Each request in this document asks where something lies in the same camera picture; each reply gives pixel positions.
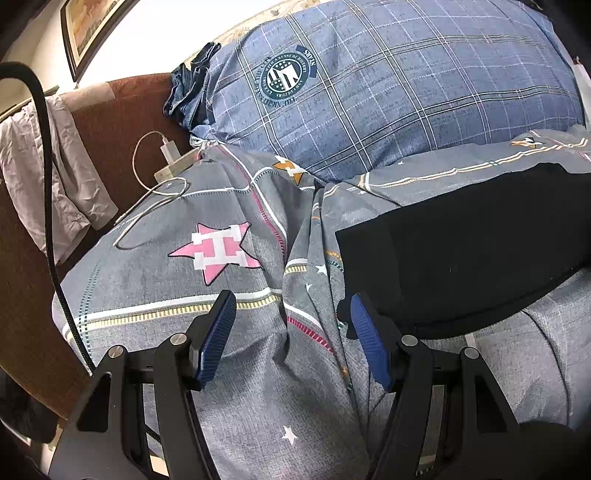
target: bedding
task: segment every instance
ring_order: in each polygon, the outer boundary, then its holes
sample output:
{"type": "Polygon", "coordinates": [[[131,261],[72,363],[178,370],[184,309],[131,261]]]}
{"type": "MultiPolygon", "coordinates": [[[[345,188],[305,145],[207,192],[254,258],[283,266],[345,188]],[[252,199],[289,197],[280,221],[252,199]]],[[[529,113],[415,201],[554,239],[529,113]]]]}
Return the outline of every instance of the bedding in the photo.
{"type": "MultiPolygon", "coordinates": [[[[157,346],[232,290],[238,310],[216,378],[194,396],[221,477],[362,479],[392,395],[371,378],[359,342],[336,316],[345,296],[336,232],[539,163],[588,173],[588,143],[581,126],[534,129],[513,142],[413,155],[324,187],[284,157],[211,146],[184,172],[191,188],[182,199],[140,221],[120,249],[112,243],[124,225],[107,233],[62,286],[97,363],[112,345],[157,346]]],[[[498,248],[510,247],[507,239],[498,248]]],[[[591,271],[582,268],[471,332],[518,421],[576,427],[586,414],[590,291],[591,271]]],[[[55,301],[53,315],[75,350],[55,301]]],[[[467,339],[426,343],[458,352],[467,339]]],[[[145,411],[157,431],[150,387],[145,411]]]]}
{"type": "Polygon", "coordinates": [[[491,0],[338,0],[173,72],[164,113],[196,138],[341,181],[452,145],[583,123],[572,61],[539,12],[491,0]]]}

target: white cloth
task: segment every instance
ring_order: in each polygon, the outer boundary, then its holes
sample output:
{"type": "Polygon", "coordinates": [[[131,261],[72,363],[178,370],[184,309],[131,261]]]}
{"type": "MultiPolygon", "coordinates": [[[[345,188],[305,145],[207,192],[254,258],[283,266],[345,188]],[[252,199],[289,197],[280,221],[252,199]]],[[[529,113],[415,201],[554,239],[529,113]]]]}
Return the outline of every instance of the white cloth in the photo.
{"type": "Polygon", "coordinates": [[[581,103],[583,104],[583,112],[585,115],[585,127],[587,132],[591,131],[591,79],[585,67],[580,63],[575,63],[573,66],[574,78],[577,80],[577,87],[581,95],[581,103]]]}
{"type": "MultiPolygon", "coordinates": [[[[47,97],[53,150],[53,248],[57,263],[78,246],[92,225],[104,227],[117,212],[90,159],[69,110],[59,96],[47,97]]],[[[0,124],[0,164],[22,224],[46,253],[43,145],[31,102],[0,124]]]]}

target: white star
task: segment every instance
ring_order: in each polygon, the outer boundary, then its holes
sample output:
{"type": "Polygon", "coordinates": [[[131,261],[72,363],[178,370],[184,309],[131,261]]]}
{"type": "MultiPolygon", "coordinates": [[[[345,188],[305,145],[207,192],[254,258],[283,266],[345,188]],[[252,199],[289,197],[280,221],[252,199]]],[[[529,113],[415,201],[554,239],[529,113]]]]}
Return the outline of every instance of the white star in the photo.
{"type": "Polygon", "coordinates": [[[285,425],[283,425],[283,428],[285,428],[285,435],[283,437],[281,437],[282,439],[287,439],[290,441],[290,443],[293,445],[295,439],[297,438],[294,433],[291,431],[291,427],[286,427],[285,425]]]}

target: white wall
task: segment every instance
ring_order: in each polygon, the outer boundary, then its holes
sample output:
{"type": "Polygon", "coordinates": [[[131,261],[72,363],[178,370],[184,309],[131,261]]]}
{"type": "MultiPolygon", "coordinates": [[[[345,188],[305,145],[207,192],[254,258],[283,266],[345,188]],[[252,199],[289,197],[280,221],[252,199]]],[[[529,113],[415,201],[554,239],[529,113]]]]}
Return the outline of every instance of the white wall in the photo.
{"type": "MultiPolygon", "coordinates": [[[[79,83],[86,86],[170,72],[208,41],[279,1],[139,0],[105,40],[79,83]]],[[[15,42],[20,50],[13,46],[7,55],[30,65],[44,89],[55,85],[60,91],[74,88],[61,36],[60,8],[64,2],[52,0],[15,42]]],[[[2,105],[8,107],[27,96],[24,91],[7,91],[3,81],[0,111],[4,110],[2,105]]]]}

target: crumpled clothing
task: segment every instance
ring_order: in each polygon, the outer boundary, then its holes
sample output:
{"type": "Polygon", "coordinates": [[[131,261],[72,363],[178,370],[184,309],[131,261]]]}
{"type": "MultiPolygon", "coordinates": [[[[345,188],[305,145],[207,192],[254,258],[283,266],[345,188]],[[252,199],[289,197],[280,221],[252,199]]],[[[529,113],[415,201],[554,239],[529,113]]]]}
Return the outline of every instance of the crumpled clothing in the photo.
{"type": "Polygon", "coordinates": [[[203,83],[209,61],[220,48],[219,43],[209,42],[191,61],[190,69],[182,63],[172,72],[173,89],[164,104],[163,114],[174,117],[187,130],[207,121],[203,83]]]}
{"type": "MultiPolygon", "coordinates": [[[[53,150],[53,249],[61,263],[92,226],[103,228],[117,213],[97,173],[70,111],[59,96],[47,97],[53,150]]],[[[45,210],[43,144],[33,102],[0,124],[0,164],[8,193],[22,224],[43,253],[45,210]]]]}

